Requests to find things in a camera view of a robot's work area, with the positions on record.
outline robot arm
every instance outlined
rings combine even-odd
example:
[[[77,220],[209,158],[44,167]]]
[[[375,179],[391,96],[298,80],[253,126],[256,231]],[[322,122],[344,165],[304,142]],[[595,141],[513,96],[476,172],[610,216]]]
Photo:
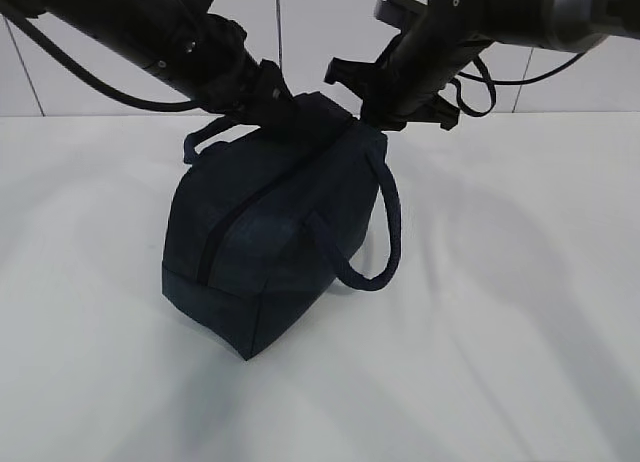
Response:
[[[0,0],[0,12],[20,28],[30,25],[24,16],[50,12],[200,101],[208,112],[240,123],[277,125],[295,108],[280,70],[247,53],[246,33],[237,23],[207,14],[212,2]]]
[[[334,59],[326,81],[387,130],[455,126],[459,110],[438,92],[494,42],[582,53],[607,35],[640,38],[640,0],[381,0],[376,15],[400,35],[375,63]]]
[[[207,14],[212,2],[0,0],[0,12],[27,29],[25,16],[51,12],[211,113],[284,123],[295,103],[280,70],[247,53],[238,24]],[[460,111],[438,93],[494,42],[582,53],[607,35],[640,38],[640,0],[382,0],[377,17],[399,35],[374,63],[334,59],[326,81],[358,95],[363,120],[383,130],[454,127]]]

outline bag handle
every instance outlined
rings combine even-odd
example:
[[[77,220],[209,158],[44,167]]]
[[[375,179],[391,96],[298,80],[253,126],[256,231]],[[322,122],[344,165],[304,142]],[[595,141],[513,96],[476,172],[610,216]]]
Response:
[[[206,127],[187,135],[184,139],[184,163],[187,165],[195,164],[200,157],[200,154],[196,152],[196,147],[236,125],[238,123],[229,116],[218,117]]]
[[[373,279],[367,279],[351,267],[347,258],[338,248],[338,244],[331,230],[317,212],[313,212],[309,216],[306,224],[311,229],[318,250],[327,262],[329,262],[334,273],[343,284],[352,289],[375,292],[385,288],[389,282],[391,282],[400,265],[400,256],[402,253],[402,214],[398,187],[391,170],[377,152],[368,151],[367,160],[378,179],[387,212],[391,254],[384,271]]]

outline black cable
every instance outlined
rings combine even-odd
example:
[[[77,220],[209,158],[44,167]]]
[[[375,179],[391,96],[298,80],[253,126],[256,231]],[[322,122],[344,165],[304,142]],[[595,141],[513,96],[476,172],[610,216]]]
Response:
[[[0,0],[0,13],[9,19],[16,27],[33,40],[40,48],[53,57],[65,69],[82,80],[91,88],[97,90],[101,94],[122,104],[134,107],[136,109],[150,110],[154,112],[186,112],[200,107],[203,103],[201,100],[190,100],[186,102],[164,103],[152,102],[149,100],[139,99],[131,95],[120,92],[111,87],[102,80],[98,79],[91,72],[86,70],[69,55],[67,55],[60,47],[58,47],[49,37],[42,33],[35,25],[29,22],[22,13],[14,9],[5,0]]]
[[[585,55],[586,55],[586,52],[582,53],[582,54],[578,54],[575,57],[573,57],[571,60],[569,60],[568,62],[565,62],[564,64],[562,64],[560,67],[556,67],[552,71],[547,72],[546,74],[539,75],[538,77],[534,77],[532,79],[525,79],[525,80],[494,80],[493,83],[495,85],[503,85],[503,86],[504,85],[507,85],[507,86],[519,86],[519,85],[536,84],[536,83],[542,82],[543,80],[546,80],[546,79],[548,79],[550,77],[553,77],[554,75],[559,74],[563,70],[568,69],[573,64],[578,62]],[[474,82],[483,82],[483,83],[485,82],[485,80],[482,77],[478,77],[476,75],[467,74],[465,72],[460,72],[458,75],[460,77],[462,77],[463,79],[473,80]]]

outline white table surface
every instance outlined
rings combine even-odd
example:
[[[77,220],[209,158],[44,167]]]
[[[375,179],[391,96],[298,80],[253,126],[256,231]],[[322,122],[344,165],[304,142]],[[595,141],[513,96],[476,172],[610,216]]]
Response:
[[[397,278],[249,363],[161,294],[206,121],[0,119],[0,461],[640,460],[640,114],[393,135]]]

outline zipper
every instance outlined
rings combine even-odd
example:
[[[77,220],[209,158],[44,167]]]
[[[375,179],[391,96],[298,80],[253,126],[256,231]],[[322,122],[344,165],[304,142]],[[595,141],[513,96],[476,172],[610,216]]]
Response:
[[[340,125],[339,130],[331,134],[329,143],[318,147],[309,155],[304,157],[298,163],[293,165],[290,169],[276,177],[269,184],[265,185],[262,189],[242,201],[231,212],[229,212],[220,222],[216,224],[213,230],[209,233],[204,249],[202,250],[202,257],[200,258],[200,264],[198,266],[197,282],[201,285],[208,285],[209,279],[212,275],[213,264],[216,260],[216,256],[220,250],[222,242],[233,226],[233,224],[254,204],[262,200],[270,192],[276,189],[279,185],[284,184],[298,173],[309,167],[320,156],[333,147],[341,136],[346,133],[356,122],[356,119],[349,117],[349,120]]]

